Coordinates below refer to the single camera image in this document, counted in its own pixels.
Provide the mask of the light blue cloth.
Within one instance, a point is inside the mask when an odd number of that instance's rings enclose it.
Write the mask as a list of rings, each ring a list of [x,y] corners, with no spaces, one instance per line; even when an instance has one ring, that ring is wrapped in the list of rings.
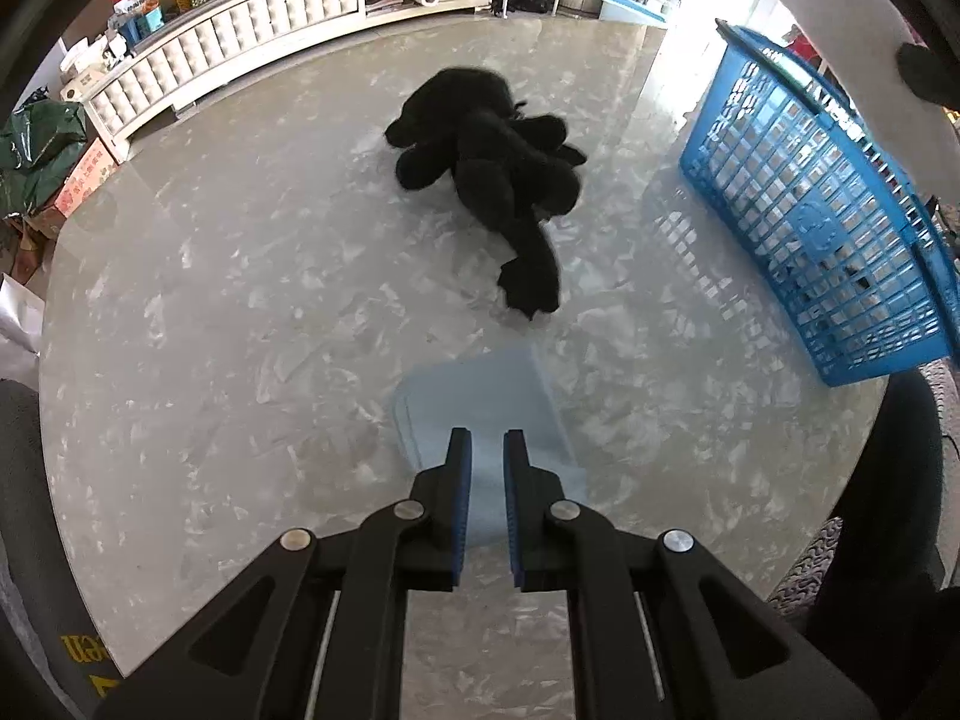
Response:
[[[410,372],[395,387],[392,417],[414,472],[444,460],[452,429],[469,429],[471,548],[506,538],[503,437],[511,429],[523,431],[532,465],[556,473],[573,499],[586,497],[586,472],[574,460],[534,344],[514,343]]]

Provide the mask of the black plush toy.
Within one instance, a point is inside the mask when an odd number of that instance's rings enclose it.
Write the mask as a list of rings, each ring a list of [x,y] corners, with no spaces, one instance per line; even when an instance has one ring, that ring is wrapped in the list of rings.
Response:
[[[464,208],[511,247],[498,275],[509,309],[529,319],[556,312],[562,275],[542,224],[574,210],[587,161],[568,143],[562,117],[524,115],[494,71],[449,67],[410,94],[384,138],[400,151],[400,187],[423,190],[451,177]]]

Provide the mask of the blue plastic laundry basket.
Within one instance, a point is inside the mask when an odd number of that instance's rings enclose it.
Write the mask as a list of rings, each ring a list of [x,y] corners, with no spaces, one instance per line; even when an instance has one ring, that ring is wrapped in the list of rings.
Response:
[[[958,268],[907,174],[786,47],[726,49],[680,169],[754,261],[832,387],[958,356]]]

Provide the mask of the grey patterned cushion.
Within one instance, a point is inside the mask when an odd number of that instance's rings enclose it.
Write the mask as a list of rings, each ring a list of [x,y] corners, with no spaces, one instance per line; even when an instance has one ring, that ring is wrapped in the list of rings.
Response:
[[[811,543],[805,546],[766,600],[771,610],[796,629],[804,628],[822,587],[823,577],[835,559],[841,528],[843,518],[825,520]]]

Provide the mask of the black chair with yellow print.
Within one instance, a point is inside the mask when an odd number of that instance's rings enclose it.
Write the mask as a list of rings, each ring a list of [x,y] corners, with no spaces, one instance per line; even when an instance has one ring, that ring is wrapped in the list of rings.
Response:
[[[39,397],[2,383],[2,715],[89,718],[122,681],[68,564]]]

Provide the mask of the cardboard box red print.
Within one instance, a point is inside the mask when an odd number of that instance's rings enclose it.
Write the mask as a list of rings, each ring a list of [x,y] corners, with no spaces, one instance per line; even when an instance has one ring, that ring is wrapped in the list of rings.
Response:
[[[44,238],[55,241],[65,221],[82,203],[96,192],[114,172],[117,163],[101,138],[94,138],[80,161],[75,164],[64,185],[36,215],[29,216],[28,224]]]

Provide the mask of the white tufted TV cabinet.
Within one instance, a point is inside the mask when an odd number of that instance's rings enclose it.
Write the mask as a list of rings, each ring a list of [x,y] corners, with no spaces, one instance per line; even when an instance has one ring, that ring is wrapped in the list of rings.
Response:
[[[481,10],[491,0],[409,2],[376,10],[368,0],[212,0],[132,50],[82,96],[89,123],[114,160],[130,137],[163,114],[309,47],[353,32],[444,11]]]

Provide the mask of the green plastic bag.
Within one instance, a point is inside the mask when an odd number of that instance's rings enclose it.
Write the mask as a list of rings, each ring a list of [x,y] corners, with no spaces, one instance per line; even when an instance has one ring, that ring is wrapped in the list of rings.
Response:
[[[2,127],[2,218],[24,218],[59,192],[88,148],[88,117],[78,103],[29,99]]]

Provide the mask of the blue white plastic bin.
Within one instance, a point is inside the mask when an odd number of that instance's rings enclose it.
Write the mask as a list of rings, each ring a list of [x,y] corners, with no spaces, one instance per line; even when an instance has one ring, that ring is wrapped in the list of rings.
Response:
[[[665,29],[669,10],[667,0],[601,0],[599,20]]]

